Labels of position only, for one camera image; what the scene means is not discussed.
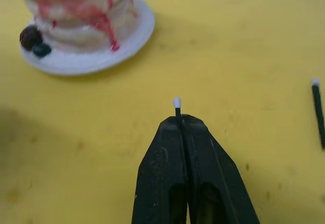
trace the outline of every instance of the blackberry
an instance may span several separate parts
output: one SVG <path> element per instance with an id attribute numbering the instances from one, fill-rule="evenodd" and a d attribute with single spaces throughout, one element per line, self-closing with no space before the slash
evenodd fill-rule
<path id="1" fill-rule="evenodd" d="M 47 56 L 49 53 L 51 53 L 52 49 L 49 45 L 45 43 L 40 43 L 34 45 L 32 47 L 32 51 L 37 57 L 42 58 L 44 56 Z"/>
<path id="2" fill-rule="evenodd" d="M 31 51 L 34 45 L 38 45 L 43 42 L 43 38 L 37 27 L 35 25 L 30 25 L 21 32 L 19 41 L 22 47 L 28 51 Z"/>

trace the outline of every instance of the dessert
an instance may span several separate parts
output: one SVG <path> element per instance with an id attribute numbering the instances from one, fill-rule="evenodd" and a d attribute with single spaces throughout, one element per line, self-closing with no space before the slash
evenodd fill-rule
<path id="1" fill-rule="evenodd" d="M 107 48 L 117 51 L 121 41 L 127 39 L 137 27 L 138 11 L 133 0 L 26 2 L 44 42 L 62 51 L 90 52 Z M 33 47 L 22 46 L 26 50 Z M 41 45 L 43 50 L 49 51 L 50 47 L 46 46 Z"/>

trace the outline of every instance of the white plate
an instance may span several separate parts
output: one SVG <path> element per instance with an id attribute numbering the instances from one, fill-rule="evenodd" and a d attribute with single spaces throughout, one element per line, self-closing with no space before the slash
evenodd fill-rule
<path id="1" fill-rule="evenodd" d="M 135 0 L 135 5 L 139 11 L 139 26 L 127 40 L 121 42 L 121 47 L 117 51 L 107 49 L 78 54 L 53 48 L 52 52 L 43 58 L 38 58 L 22 46 L 20 51 L 30 65 L 54 75 L 85 75 L 112 67 L 134 56 L 147 43 L 153 32 L 154 13 L 143 0 Z"/>

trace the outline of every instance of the yellow surface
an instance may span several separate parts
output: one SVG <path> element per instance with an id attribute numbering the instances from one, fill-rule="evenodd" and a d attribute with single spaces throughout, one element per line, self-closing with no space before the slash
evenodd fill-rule
<path id="1" fill-rule="evenodd" d="M 325 91 L 325 0 L 146 1 L 156 28 L 138 55 L 58 78 L 24 62 L 31 14 L 1 0 L 0 223 L 130 223 L 174 96 L 234 159 L 261 223 L 325 223 L 310 89 Z"/>

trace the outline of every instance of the cake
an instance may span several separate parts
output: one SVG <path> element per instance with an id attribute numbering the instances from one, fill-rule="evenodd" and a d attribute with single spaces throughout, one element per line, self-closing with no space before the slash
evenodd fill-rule
<path id="1" fill-rule="evenodd" d="M 134 0 L 26 0 L 44 42 L 63 51 L 117 51 L 137 27 Z"/>

